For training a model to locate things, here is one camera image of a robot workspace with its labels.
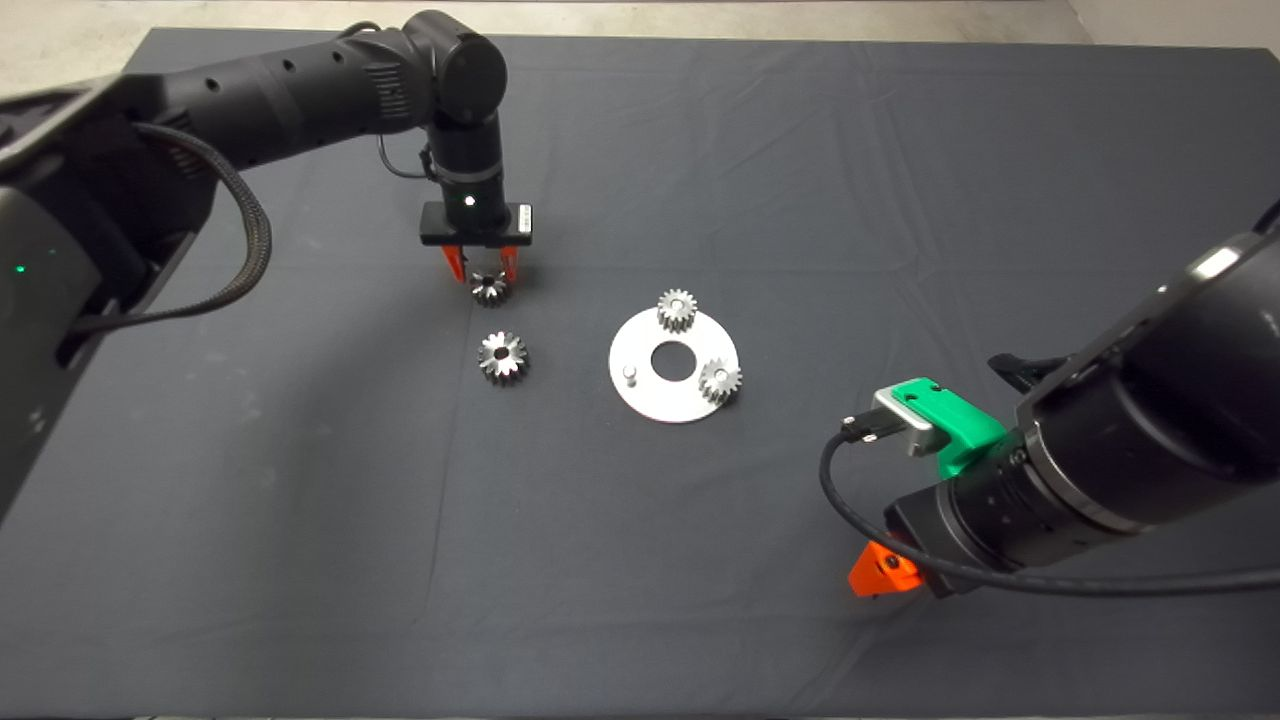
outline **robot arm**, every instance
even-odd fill
[[[421,127],[422,177],[443,195],[424,206],[421,241],[444,249],[458,281],[463,246],[500,250],[515,279],[532,228],[503,193],[506,87],[489,40],[424,12],[402,29],[0,100],[0,516],[100,331],[155,297],[236,169]],[[246,229],[265,264],[265,217]]]
[[[1280,233],[1242,234],[1192,263],[1076,355],[1042,364],[993,359],[1027,392],[1007,432],[932,380],[877,393],[879,407],[850,423],[851,439],[867,439],[868,428],[874,437],[908,432],[916,454],[940,452],[943,482],[884,512],[892,538],[923,551],[925,562],[873,542],[850,575],[854,591],[878,594],[923,582],[940,597],[968,592],[992,583],[927,561],[1016,573],[1275,482],[1276,277]],[[1204,577],[1184,577],[1167,592],[1142,580],[1002,587],[1174,594],[1280,585],[1276,571],[1210,578],[1204,584]]]

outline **white led light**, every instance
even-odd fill
[[[1240,259],[1240,254],[1230,247],[1220,247],[1192,266],[1192,275],[1207,281],[1216,278]]]

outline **circular plate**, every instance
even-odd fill
[[[653,351],[664,342],[678,342],[694,351],[694,374],[682,380],[668,380],[653,369]],[[613,336],[609,378],[622,400],[645,418],[660,423],[691,423],[719,407],[703,397],[698,387],[698,374],[717,357],[739,365],[733,340],[714,318],[698,313],[687,331],[675,333],[663,328],[657,311],[649,307],[636,313]],[[627,377],[628,369],[634,369],[632,378]]]

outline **gear teeth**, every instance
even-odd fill
[[[520,336],[499,331],[484,338],[476,356],[480,372],[489,382],[509,386],[529,372],[529,348]]]
[[[698,387],[708,401],[723,405],[742,388],[742,370],[717,357],[703,365],[703,372],[698,375]]]
[[[684,290],[668,290],[658,297],[658,322],[673,333],[682,333],[694,324],[698,300]]]
[[[497,307],[511,296],[507,273],[471,273],[471,297],[483,307]]]

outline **green 3d-printed part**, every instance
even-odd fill
[[[951,437],[938,451],[938,475],[943,480],[960,474],[1005,437],[1000,421],[929,378],[893,386],[891,392],[895,400]]]

